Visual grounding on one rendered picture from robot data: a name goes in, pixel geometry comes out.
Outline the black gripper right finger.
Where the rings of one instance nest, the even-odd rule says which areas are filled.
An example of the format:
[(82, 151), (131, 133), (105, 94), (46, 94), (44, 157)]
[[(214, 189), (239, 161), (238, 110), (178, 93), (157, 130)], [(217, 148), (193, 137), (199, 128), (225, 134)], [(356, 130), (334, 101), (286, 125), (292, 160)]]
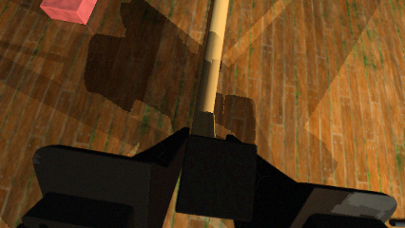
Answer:
[(258, 155), (252, 220), (233, 221), (235, 228), (301, 228), (322, 213), (385, 223), (396, 208), (395, 198), (382, 192), (297, 182)]

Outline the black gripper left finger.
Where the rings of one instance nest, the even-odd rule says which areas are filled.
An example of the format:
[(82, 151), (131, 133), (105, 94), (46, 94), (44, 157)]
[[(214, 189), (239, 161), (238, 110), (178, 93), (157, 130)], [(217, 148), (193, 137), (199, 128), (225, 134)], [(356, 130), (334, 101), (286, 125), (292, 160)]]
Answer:
[(183, 167), (189, 127), (133, 156), (66, 145), (38, 149), (32, 164), (47, 192), (105, 200), (134, 208), (134, 228), (163, 228)]

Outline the pink cube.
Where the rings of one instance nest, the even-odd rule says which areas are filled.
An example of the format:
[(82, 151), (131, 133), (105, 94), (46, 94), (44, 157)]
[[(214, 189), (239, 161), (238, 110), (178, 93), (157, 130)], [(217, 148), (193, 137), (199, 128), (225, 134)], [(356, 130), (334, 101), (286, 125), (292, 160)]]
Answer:
[(43, 0), (40, 8), (51, 18), (87, 24), (97, 0)]

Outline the long wooden-handled scraper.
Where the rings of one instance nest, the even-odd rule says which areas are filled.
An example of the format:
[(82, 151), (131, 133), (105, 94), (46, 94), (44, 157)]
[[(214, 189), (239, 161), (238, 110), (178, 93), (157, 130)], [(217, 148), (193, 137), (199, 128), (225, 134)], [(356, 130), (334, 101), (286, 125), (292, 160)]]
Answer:
[(214, 0), (176, 212), (251, 221), (258, 146), (215, 138), (214, 103), (228, 0)]

